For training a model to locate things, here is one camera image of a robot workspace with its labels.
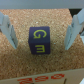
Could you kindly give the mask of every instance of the brown speckled surface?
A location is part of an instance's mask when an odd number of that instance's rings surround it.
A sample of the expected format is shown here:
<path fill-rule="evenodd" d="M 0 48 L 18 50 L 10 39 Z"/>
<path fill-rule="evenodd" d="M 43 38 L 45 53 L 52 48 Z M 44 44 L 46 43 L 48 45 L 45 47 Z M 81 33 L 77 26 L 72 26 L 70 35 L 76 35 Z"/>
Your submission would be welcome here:
<path fill-rule="evenodd" d="M 0 10 L 8 15 L 18 38 L 15 50 L 0 33 L 0 80 L 84 68 L 84 46 L 79 35 L 68 51 L 64 38 L 72 17 L 68 9 Z M 49 26 L 51 54 L 32 55 L 29 27 Z"/>

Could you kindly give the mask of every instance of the red letter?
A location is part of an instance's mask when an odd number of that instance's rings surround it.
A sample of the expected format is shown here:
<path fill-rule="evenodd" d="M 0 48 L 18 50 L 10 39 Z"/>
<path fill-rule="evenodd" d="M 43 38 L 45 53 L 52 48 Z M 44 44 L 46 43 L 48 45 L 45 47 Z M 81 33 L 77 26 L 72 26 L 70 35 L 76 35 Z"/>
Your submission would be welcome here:
<path fill-rule="evenodd" d="M 54 76 L 51 76 L 51 79 L 61 79 L 64 77 L 64 74 L 55 74 Z"/>
<path fill-rule="evenodd" d="M 47 76 L 40 76 L 40 77 L 35 78 L 36 82 L 46 81 L 46 80 L 48 80 Z"/>
<path fill-rule="evenodd" d="M 33 83 L 32 78 L 19 79 L 19 84 Z"/>

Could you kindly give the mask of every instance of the dark blue cube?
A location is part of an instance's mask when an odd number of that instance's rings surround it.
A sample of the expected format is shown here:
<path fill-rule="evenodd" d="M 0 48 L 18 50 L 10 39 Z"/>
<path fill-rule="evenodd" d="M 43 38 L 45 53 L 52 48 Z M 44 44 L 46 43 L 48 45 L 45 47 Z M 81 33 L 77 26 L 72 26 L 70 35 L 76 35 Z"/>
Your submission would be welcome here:
<path fill-rule="evenodd" d="M 30 27 L 28 43 L 32 54 L 50 54 L 50 28 Z"/>

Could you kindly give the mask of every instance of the black object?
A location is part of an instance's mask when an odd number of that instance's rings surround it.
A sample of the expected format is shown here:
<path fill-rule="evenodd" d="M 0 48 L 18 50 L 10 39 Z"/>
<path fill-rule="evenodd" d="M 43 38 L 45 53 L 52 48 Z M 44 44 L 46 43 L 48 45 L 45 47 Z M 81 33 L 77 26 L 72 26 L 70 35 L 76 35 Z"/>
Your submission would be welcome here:
<path fill-rule="evenodd" d="M 69 9 L 71 16 L 73 17 L 75 14 L 78 14 L 81 9 Z"/>
<path fill-rule="evenodd" d="M 30 27 L 28 43 L 32 54 L 50 54 L 50 28 Z"/>

